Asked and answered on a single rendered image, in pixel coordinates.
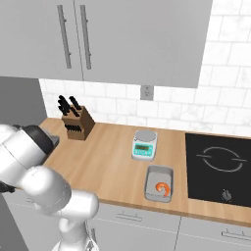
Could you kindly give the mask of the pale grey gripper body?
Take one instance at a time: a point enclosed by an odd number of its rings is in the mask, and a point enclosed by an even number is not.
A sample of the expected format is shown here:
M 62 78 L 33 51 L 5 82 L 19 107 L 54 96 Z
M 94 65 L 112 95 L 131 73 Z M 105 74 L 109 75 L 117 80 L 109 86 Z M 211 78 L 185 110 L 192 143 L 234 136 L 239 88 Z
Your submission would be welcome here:
M 53 142 L 53 148 L 56 148 L 59 145 L 60 137 L 58 135 L 52 135 L 47 130 L 45 130 L 45 133 L 52 140 L 52 142 Z

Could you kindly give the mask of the grey meat container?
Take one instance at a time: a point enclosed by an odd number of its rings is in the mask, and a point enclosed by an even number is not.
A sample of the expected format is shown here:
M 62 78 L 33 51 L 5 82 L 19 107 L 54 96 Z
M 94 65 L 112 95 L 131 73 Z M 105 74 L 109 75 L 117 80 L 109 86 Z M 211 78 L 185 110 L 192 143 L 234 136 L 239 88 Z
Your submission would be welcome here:
M 149 166 L 146 172 L 144 195 L 147 200 L 169 203 L 174 192 L 174 171 L 166 166 Z

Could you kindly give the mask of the orange shrimp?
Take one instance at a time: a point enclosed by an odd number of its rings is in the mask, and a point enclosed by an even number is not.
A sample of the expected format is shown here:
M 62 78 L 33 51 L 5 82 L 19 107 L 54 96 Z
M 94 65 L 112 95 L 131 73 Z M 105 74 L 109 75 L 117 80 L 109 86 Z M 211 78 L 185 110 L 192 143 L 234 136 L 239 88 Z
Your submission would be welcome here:
M 164 196 L 167 197 L 170 195 L 170 192 L 171 192 L 171 188 L 170 186 L 165 183 L 165 182 L 158 182 L 156 185 L 155 185 L 155 189 L 158 191 L 158 192 L 161 192 L 161 191 L 164 191 Z

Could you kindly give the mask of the wooden knife block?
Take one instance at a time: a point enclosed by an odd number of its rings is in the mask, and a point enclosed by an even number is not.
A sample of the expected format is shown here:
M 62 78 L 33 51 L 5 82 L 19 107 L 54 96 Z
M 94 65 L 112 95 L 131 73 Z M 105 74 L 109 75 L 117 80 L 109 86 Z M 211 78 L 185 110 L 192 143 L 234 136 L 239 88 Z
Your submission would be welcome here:
M 95 122 L 84 106 L 80 106 L 71 96 L 69 104 L 63 95 L 59 96 L 59 110 L 62 112 L 62 121 L 67 130 L 68 139 L 85 140 L 95 126 Z

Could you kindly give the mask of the grey fridge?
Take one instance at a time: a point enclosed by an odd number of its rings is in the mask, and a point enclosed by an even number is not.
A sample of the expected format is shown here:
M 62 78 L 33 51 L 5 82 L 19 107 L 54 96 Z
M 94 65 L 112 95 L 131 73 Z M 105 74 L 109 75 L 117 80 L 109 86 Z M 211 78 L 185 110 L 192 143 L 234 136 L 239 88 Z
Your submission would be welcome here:
M 0 76 L 0 124 L 39 126 L 46 118 L 37 78 Z

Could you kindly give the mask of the white kitchen scale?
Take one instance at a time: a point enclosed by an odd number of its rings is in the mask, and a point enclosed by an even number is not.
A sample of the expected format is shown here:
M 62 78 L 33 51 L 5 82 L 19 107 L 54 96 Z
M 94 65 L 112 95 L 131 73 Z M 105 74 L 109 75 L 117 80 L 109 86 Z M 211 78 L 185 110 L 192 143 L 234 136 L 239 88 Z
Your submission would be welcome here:
M 131 146 L 131 158 L 137 161 L 153 161 L 156 155 L 158 133 L 149 129 L 135 132 Z

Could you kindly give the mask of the grey drawer front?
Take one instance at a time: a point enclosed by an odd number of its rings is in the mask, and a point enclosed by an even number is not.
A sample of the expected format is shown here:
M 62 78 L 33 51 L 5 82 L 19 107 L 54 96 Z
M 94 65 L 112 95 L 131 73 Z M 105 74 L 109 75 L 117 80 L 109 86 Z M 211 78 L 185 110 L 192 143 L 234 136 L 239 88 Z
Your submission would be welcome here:
M 142 222 L 116 218 L 117 213 L 137 214 Z M 95 229 L 100 251 L 175 251 L 180 217 L 101 203 L 88 221 Z
M 224 237 L 222 231 L 251 236 L 251 227 L 182 217 L 176 251 L 251 251 L 251 241 Z

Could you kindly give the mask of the black hob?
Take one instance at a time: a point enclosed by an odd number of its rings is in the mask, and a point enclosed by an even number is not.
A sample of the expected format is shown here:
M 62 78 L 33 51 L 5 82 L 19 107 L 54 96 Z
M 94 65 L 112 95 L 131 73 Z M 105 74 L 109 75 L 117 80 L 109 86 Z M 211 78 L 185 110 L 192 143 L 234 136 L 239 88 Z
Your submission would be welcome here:
M 251 139 L 187 133 L 190 199 L 251 208 Z

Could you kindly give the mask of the grey wall socket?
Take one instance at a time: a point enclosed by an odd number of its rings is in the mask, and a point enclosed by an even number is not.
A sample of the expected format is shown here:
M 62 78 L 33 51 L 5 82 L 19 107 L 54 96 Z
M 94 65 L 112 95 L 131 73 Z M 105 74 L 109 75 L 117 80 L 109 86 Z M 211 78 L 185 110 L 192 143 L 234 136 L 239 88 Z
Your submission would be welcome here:
M 140 86 L 140 99 L 152 101 L 154 97 L 154 87 L 151 85 Z

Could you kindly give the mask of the grey wall cupboard door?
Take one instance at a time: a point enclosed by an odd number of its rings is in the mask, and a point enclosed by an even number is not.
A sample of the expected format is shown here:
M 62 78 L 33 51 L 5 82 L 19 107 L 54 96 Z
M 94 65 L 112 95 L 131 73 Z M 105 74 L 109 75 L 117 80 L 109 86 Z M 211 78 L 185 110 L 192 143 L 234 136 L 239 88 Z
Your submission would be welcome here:
M 67 69 L 57 5 L 63 5 Z M 0 76 L 83 79 L 74 0 L 0 0 Z
M 198 86 L 213 0 L 74 0 L 83 79 Z M 80 5 L 85 5 L 91 70 Z

